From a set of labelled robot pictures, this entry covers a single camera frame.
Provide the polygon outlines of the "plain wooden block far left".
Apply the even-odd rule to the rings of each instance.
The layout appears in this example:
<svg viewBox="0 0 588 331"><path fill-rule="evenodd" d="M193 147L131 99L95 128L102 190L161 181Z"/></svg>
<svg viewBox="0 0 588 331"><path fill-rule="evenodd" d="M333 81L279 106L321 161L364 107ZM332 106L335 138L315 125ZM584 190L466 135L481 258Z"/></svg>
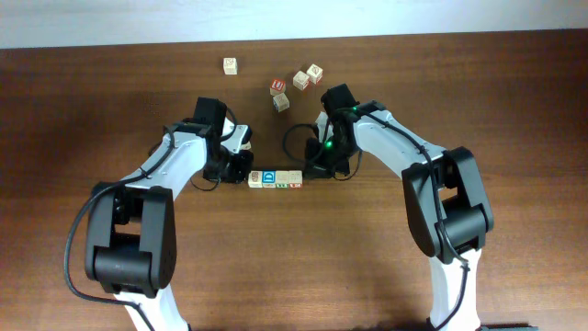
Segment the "plain wooden block far left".
<svg viewBox="0 0 588 331"><path fill-rule="evenodd" d="M226 75L238 74L238 62L236 58L223 59L223 71Z"/></svg>

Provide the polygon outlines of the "wooden block red drawing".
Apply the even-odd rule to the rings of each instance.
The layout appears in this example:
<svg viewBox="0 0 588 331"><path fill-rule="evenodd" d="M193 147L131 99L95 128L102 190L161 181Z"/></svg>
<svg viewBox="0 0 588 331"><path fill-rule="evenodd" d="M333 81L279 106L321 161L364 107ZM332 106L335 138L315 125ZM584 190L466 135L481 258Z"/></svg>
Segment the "wooden block red drawing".
<svg viewBox="0 0 588 331"><path fill-rule="evenodd" d="M248 186L250 188L261 188L263 186L262 176L262 171L252 170L248 175Z"/></svg>

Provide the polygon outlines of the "wooden block red picture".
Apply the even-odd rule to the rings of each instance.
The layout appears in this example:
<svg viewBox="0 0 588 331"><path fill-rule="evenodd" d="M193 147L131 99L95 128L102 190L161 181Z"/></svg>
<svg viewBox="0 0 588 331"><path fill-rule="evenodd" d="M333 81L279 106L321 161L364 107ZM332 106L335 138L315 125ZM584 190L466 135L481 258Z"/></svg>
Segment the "wooden block red picture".
<svg viewBox="0 0 588 331"><path fill-rule="evenodd" d="M288 171L288 186L290 188L302 188L303 175L301 170L289 170Z"/></svg>

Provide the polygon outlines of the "wooden block beside top right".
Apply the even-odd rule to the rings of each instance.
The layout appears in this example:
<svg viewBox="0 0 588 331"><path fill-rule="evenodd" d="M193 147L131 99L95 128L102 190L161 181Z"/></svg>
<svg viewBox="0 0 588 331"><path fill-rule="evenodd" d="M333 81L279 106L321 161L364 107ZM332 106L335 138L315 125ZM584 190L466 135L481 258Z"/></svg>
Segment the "wooden block beside top right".
<svg viewBox="0 0 588 331"><path fill-rule="evenodd" d="M304 91L310 83L310 77L302 71L298 71L293 76L293 85L300 91Z"/></svg>

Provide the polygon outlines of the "red U wooden block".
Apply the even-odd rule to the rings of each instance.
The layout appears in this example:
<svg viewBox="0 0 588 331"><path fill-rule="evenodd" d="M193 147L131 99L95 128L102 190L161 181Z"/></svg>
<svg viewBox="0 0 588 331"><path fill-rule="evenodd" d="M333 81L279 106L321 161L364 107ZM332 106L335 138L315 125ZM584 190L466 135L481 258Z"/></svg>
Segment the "red U wooden block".
<svg viewBox="0 0 588 331"><path fill-rule="evenodd" d="M271 96L277 96L283 94L286 91L286 82L280 79L274 79L269 87L269 93Z"/></svg>

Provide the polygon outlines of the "blue D wooden block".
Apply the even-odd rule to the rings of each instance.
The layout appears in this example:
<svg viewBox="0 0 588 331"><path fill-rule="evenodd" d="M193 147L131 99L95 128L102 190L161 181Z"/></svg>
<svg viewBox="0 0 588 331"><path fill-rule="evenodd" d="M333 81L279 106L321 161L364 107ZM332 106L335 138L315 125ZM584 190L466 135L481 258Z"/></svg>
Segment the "blue D wooden block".
<svg viewBox="0 0 588 331"><path fill-rule="evenodd" d="M276 186L276 171L264 170L262 172L262 187L274 188Z"/></svg>

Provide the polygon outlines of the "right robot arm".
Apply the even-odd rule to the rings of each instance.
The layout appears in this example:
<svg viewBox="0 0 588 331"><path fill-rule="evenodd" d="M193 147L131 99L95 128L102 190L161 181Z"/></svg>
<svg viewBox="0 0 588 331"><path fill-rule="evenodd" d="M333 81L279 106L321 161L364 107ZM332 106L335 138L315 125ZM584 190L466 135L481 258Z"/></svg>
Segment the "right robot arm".
<svg viewBox="0 0 588 331"><path fill-rule="evenodd" d="M348 86L328 89L311 125L304 175L345 180L352 156L378 158L402 181L410 233L431 268L431 330L479 330L476 272L494 219L473 153L448 150L406 129L384 105L361 103Z"/></svg>

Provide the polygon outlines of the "red E wooden block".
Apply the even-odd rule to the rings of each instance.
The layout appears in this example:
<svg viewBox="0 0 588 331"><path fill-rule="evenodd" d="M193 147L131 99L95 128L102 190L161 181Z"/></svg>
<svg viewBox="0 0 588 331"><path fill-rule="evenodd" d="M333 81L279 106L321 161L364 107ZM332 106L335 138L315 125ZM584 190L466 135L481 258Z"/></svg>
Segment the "red E wooden block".
<svg viewBox="0 0 588 331"><path fill-rule="evenodd" d="M277 170L275 184L277 188L289 188L289 171Z"/></svg>

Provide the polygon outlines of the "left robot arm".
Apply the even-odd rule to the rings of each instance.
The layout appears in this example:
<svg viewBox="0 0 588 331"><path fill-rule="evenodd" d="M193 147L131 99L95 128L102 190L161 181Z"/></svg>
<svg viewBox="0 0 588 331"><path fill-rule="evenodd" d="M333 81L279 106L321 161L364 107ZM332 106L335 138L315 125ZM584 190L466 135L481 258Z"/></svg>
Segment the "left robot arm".
<svg viewBox="0 0 588 331"><path fill-rule="evenodd" d="M177 260L175 199L196 173L213 185L240 184L251 169L251 129L217 98L164 128L161 143L132 174L97 184L88 217L85 273L124 306L139 330L188 330L171 279Z"/></svg>

